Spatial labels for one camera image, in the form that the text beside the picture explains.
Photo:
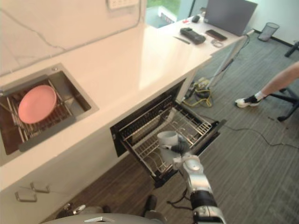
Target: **person's leg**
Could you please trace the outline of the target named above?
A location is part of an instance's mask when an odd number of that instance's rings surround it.
[[[299,62],[292,64],[282,72],[278,73],[255,95],[248,98],[237,99],[235,103],[240,108],[257,106],[264,97],[287,87],[297,78],[299,78]]]
[[[292,64],[282,72],[278,73],[262,88],[261,92],[268,96],[271,93],[287,87],[297,78],[299,78],[299,62]]]

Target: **computer mouse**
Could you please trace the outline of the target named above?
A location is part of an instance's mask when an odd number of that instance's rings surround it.
[[[199,15],[195,15],[195,16],[193,16],[193,18],[192,18],[191,21],[197,23],[199,21],[199,19],[200,19],[200,16]]]

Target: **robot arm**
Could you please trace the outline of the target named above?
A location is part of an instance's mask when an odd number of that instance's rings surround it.
[[[223,213],[213,197],[210,183],[204,174],[204,168],[196,155],[185,153],[173,159],[173,167],[183,175],[193,209],[194,223],[224,223]]]

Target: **yellow cable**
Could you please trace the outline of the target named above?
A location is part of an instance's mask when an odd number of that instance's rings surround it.
[[[213,106],[212,102],[210,101],[210,98],[211,98],[211,91],[210,90],[197,90],[197,89],[195,89],[195,91],[196,92],[209,92],[210,94],[209,94],[208,98],[200,99],[200,100],[196,101],[194,104],[189,104],[186,100],[183,100],[184,104],[186,104],[189,107],[195,107],[196,105],[198,105],[201,102],[205,101],[207,107],[212,107]]]

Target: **dishwasher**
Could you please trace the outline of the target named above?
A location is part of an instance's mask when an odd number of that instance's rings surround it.
[[[200,155],[219,136],[225,120],[209,123],[177,102],[176,97],[184,81],[156,97],[140,109],[110,128],[118,156],[129,151],[155,181],[164,185],[177,171],[163,160],[157,134],[176,131],[183,136],[191,153]]]

